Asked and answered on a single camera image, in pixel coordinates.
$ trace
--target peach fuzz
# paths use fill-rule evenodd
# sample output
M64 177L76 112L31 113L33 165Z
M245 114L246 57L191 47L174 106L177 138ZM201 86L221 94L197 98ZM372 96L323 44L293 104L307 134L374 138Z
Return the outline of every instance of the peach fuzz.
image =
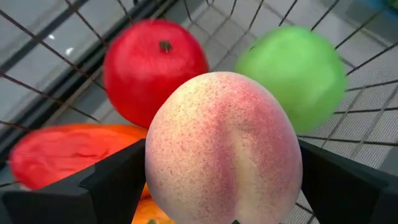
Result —
M152 197L182 224L279 223L302 183L287 115L264 87L231 72L192 78L168 98L145 162Z

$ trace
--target wire basket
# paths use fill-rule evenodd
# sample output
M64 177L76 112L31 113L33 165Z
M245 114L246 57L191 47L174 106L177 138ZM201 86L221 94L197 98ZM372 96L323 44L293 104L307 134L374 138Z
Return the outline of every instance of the wire basket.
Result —
M63 10L44 18L49 23L39 30L19 21L0 3L4 27L12 27L25 37L1 58L1 190L19 189L9 172L7 156L29 131L76 122L128 123L106 98L101 65L108 44L133 22L149 17L163 17L187 28L202 44L214 71L233 71L238 55L256 37L278 26L308 27L326 37L344 61L349 85L333 116L299 138L398 175L398 34L394 30L398 14L390 5L378 0L54 2ZM102 24L96 18L103 14L89 10L101 4L105 10L106 4L114 9ZM73 29L85 29L88 35L73 48L60 48L52 42L57 34ZM47 73L38 73L44 69L37 67L47 66ZM31 77L35 76L41 79L34 82ZM319 222L300 194L283 223Z

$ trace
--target red apple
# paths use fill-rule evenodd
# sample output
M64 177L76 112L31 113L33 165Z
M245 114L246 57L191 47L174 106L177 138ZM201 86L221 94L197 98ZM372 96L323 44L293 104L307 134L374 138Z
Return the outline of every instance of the red apple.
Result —
M174 90L208 70L200 44L187 30L150 19L134 24L111 44L104 60L104 83L116 110L148 128Z

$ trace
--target red fruit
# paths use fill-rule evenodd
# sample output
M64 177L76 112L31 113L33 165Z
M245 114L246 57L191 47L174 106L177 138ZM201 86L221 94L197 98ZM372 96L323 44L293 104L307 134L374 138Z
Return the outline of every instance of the red fruit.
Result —
M98 162L147 130L133 125L69 124L31 132L14 147L11 171L29 189L40 189Z
M208 70L200 44L187 30L151 19L133 25L112 43L105 56L104 82L117 111L148 128L174 90Z

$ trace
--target apple stem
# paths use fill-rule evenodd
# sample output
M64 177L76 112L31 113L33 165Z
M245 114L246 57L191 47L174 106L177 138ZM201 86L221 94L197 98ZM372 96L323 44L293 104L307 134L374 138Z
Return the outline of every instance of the apple stem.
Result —
M160 49L165 53L169 53L173 49L172 44L168 40L161 40L159 42L159 46Z

